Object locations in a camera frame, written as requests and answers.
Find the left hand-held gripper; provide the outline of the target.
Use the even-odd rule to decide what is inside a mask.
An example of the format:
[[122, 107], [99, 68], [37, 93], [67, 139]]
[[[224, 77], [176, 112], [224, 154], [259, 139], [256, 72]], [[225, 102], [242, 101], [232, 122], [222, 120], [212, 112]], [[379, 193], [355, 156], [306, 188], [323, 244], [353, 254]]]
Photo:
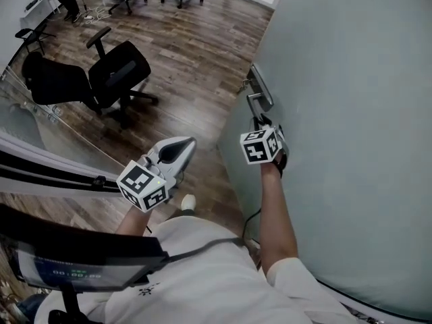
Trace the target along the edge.
[[116, 179], [123, 197], [143, 213], [169, 200], [173, 174], [186, 169], [196, 150], [194, 137], [173, 137], [156, 143], [138, 161], [130, 161]]

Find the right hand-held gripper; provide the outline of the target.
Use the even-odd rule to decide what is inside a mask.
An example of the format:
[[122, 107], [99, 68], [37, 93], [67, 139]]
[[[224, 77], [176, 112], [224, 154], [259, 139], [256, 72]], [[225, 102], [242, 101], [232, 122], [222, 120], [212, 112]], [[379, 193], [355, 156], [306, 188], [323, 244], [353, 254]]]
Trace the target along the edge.
[[273, 122], [266, 115], [261, 115], [261, 124], [257, 117], [252, 120], [254, 131], [240, 135], [240, 146], [247, 164], [272, 163], [282, 177], [288, 162], [289, 149], [281, 126], [273, 126]]

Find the steel door handle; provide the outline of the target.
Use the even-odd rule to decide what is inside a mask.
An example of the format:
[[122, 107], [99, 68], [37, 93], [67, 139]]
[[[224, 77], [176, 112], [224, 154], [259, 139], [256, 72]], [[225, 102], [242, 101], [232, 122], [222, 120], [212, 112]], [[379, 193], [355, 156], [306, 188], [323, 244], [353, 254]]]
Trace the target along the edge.
[[255, 64], [251, 65], [246, 79], [249, 79], [249, 86], [252, 89], [252, 94], [246, 95], [246, 100], [253, 117], [257, 117], [261, 124], [261, 115], [269, 112], [274, 106], [273, 97]]

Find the frosted glass door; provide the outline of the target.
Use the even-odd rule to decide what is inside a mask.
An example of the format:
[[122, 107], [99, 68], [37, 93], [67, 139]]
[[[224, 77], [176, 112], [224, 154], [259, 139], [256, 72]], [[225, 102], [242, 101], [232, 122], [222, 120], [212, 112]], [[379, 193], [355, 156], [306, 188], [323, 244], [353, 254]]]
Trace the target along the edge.
[[[432, 324], [432, 0], [278, 0], [252, 64], [289, 149], [302, 262], [374, 319]], [[248, 94], [219, 150], [257, 239], [259, 167], [240, 146]]]

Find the person's left forearm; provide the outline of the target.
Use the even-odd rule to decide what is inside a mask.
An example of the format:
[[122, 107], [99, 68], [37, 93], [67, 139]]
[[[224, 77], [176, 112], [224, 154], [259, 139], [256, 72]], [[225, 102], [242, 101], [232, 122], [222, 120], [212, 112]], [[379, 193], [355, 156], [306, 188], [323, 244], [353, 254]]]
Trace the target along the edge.
[[125, 236], [143, 237], [149, 223], [151, 212], [144, 213], [136, 207], [131, 207], [127, 212], [115, 233]]

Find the person's right forearm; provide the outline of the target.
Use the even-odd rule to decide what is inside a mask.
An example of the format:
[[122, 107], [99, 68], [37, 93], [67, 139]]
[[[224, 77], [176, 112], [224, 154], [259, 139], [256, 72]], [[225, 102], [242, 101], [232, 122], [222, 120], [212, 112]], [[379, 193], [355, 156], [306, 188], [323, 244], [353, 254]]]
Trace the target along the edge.
[[261, 164], [262, 203], [259, 225], [261, 265], [265, 274], [280, 260], [297, 258], [298, 245], [288, 213], [280, 173]]

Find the black head-mounted screen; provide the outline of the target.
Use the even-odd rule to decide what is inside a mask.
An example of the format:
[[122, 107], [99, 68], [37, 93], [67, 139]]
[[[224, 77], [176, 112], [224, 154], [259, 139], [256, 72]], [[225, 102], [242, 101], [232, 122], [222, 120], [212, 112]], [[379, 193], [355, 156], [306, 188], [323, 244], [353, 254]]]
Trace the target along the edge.
[[0, 248], [16, 279], [75, 292], [116, 292], [145, 284], [169, 258], [156, 238], [70, 227], [3, 204]]

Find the person's white shirt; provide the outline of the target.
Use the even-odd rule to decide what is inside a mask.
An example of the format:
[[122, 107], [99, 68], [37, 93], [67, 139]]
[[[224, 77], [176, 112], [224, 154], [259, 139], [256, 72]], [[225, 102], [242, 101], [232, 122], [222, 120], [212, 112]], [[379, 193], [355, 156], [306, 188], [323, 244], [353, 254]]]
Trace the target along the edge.
[[176, 217], [154, 231], [170, 255], [212, 240], [221, 244], [167, 265], [149, 283], [114, 293], [78, 296], [80, 310], [104, 324], [357, 324], [297, 258], [262, 275], [228, 229], [197, 217]]

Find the white desk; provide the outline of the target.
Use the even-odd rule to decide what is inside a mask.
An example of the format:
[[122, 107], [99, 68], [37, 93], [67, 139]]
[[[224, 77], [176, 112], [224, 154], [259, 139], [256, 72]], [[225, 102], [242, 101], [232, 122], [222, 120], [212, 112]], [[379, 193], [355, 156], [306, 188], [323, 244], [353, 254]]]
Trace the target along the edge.
[[58, 0], [25, 0], [20, 12], [20, 26], [34, 28], [51, 14], [59, 14]]

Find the black headset mount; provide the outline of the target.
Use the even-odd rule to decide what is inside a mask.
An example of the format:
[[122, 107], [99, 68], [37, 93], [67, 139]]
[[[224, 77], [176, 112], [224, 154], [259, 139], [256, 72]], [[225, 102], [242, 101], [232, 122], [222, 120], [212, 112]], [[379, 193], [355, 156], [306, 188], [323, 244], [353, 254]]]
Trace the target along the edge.
[[65, 311], [52, 310], [48, 324], [90, 324], [90, 321], [79, 308], [77, 293], [71, 285], [61, 286], [61, 295]]

